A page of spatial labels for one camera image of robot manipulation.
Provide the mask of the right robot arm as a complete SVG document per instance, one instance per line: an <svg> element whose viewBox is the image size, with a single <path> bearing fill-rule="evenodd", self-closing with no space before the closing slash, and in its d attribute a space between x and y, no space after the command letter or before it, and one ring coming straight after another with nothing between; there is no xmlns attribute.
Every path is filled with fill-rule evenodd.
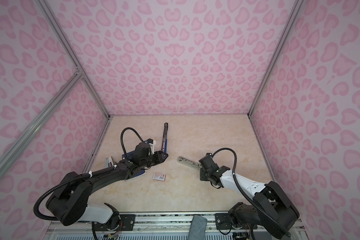
<svg viewBox="0 0 360 240"><path fill-rule="evenodd" d="M217 189L225 188L241 194L249 203L236 203L229 211L223 226L242 229L252 225L264 227L276 239L291 237L290 229L300 218L300 213L274 181L259 183L235 172L237 157L232 169L214 162L208 153L199 160L200 180L210 182Z"/></svg>

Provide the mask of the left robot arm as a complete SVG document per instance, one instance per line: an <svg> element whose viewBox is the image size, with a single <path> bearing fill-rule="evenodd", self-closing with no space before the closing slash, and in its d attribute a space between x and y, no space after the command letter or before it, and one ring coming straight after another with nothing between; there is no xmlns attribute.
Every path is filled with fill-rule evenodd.
<svg viewBox="0 0 360 240"><path fill-rule="evenodd" d="M46 208L53 214L53 219L64 226L95 222L115 229L121 221L119 211L108 203L102 206L89 204L90 196L108 185L132 179L144 170L164 163L168 156L163 151L152 152L148 143L139 143L134 151L111 167L87 174L67 174L47 195Z"/></svg>

